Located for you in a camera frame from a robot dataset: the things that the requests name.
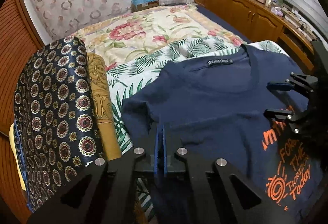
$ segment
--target cabinet handle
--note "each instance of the cabinet handle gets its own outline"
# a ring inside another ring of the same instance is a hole
[[[253,17],[254,17],[254,15],[255,15],[255,13],[253,13],[253,15],[252,15],[252,18],[251,18],[251,23],[252,23],[252,21],[253,21]]]

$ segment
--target white sheet with green leaves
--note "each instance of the white sheet with green leaves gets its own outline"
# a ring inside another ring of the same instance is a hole
[[[286,54],[275,42],[262,41],[250,45],[266,51]],[[202,56],[224,56],[238,52],[240,47],[227,43],[220,37],[186,38],[170,43],[162,49],[118,65],[107,71],[110,99],[112,101],[116,137],[122,153],[132,147],[129,134],[121,119],[122,100],[131,97],[146,85],[153,82],[168,61],[180,62]],[[156,223],[153,205],[147,190],[147,183],[138,180],[137,195],[149,223]]]

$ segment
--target cardboard box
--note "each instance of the cardboard box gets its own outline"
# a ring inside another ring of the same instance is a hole
[[[143,4],[138,4],[138,5],[131,5],[131,12],[137,12],[137,11],[142,11],[144,9],[152,8],[152,7],[158,7],[159,3],[158,1],[154,2],[149,2],[149,3],[143,3]]]

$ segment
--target orange spiral graphic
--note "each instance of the orange spiral graphic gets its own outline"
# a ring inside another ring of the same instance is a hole
[[[279,203],[286,190],[286,183],[283,178],[274,177],[268,187],[268,196]]]

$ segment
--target triangular cutout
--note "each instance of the triangular cutout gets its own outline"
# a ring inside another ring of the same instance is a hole
[[[73,208],[79,208],[82,198],[91,182],[92,175],[87,175],[61,197],[61,202]]]
[[[230,181],[237,193],[240,204],[244,210],[261,203],[261,199],[253,193],[236,175],[231,175]]]

